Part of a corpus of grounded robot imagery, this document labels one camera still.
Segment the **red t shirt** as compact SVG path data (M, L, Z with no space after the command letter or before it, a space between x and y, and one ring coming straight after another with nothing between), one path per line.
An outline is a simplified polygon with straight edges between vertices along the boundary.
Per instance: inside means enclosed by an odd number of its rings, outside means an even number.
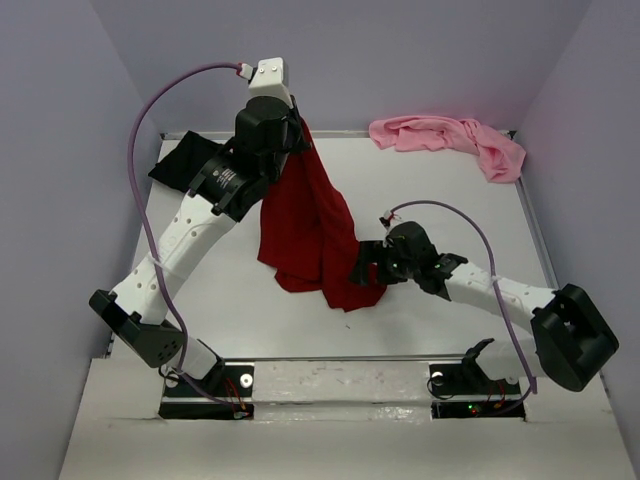
M290 154L261 204L258 261L275 269L285 291L320 291L330 308L351 312L375 306L386 291L349 280L359 247L348 204L316 146Z

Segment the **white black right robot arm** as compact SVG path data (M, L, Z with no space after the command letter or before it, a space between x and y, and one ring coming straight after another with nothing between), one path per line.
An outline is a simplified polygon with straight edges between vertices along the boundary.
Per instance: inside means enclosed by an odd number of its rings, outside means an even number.
M569 391L582 391L618 351L617 337L581 287L550 289L500 279L463 256L438 252L414 221L386 227L383 239L361 242L351 282L413 281L427 294L509 319L529 335L515 351L516 366Z

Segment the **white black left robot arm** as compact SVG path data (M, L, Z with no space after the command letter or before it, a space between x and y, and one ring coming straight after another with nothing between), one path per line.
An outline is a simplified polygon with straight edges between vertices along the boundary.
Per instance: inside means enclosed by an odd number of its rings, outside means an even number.
M250 99L236 116L235 134L190 181L179 210L133 271L90 307L149 367L166 367L195 392L211 396L224 360L167 318L168 301L195 268L279 181L287 157L309 148L294 98Z

